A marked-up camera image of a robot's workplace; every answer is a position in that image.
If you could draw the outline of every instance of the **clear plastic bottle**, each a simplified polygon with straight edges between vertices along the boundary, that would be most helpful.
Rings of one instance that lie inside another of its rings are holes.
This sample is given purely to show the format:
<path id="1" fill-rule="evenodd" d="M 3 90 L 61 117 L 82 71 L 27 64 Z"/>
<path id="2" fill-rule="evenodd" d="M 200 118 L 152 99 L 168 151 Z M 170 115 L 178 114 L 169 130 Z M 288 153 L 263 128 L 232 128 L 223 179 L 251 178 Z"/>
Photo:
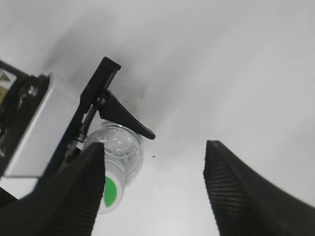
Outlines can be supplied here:
<path id="1" fill-rule="evenodd" d="M 143 163 L 141 139 L 132 130 L 106 121 L 88 136 L 85 147 L 94 142 L 105 147 L 105 191 L 99 213 L 113 211 L 121 202 Z"/>

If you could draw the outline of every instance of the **green label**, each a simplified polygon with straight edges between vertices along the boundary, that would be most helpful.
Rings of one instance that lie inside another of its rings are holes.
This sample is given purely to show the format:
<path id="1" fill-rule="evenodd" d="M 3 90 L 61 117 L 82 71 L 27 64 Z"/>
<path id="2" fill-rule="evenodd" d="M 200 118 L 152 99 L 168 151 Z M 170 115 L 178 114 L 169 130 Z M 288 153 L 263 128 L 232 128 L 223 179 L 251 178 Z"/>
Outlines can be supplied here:
<path id="1" fill-rule="evenodd" d="M 105 177 L 104 201 L 105 206 L 110 207 L 117 197 L 117 187 L 112 179 Z"/>

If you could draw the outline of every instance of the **green circle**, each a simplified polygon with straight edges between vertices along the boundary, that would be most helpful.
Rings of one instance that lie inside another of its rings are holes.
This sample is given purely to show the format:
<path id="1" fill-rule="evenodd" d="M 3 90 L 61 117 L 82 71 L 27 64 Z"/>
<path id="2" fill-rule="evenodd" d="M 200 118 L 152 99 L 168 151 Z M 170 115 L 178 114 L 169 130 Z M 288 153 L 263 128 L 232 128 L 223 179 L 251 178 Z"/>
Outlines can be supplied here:
<path id="1" fill-rule="evenodd" d="M 104 201 L 105 206 L 110 207 L 117 198 L 117 187 L 114 181 L 109 178 L 105 177 L 105 190 L 104 190 Z"/>

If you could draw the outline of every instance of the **black trigger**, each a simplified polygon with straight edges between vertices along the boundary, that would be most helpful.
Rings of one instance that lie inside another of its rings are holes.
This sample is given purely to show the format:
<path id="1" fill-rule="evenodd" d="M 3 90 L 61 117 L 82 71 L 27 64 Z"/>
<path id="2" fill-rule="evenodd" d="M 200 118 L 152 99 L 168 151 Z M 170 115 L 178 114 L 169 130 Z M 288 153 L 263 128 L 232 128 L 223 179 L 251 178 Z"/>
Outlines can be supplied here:
<path id="1" fill-rule="evenodd" d="M 148 139 L 155 139 L 155 134 L 133 117 L 111 91 L 108 90 L 106 93 L 106 102 L 99 108 L 102 119 L 125 126 Z"/>

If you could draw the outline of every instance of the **white background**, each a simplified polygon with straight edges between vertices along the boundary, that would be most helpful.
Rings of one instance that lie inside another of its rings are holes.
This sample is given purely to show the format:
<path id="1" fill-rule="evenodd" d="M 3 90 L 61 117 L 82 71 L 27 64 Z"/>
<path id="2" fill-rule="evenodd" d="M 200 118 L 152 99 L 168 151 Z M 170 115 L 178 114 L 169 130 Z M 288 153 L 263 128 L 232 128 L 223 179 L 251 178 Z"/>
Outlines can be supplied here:
<path id="1" fill-rule="evenodd" d="M 0 0 L 1 59 L 61 71 L 79 94 L 108 56 L 122 66 L 111 90 L 156 132 L 94 236 L 218 235 L 202 177 L 210 139 L 315 206 L 313 2 Z"/>

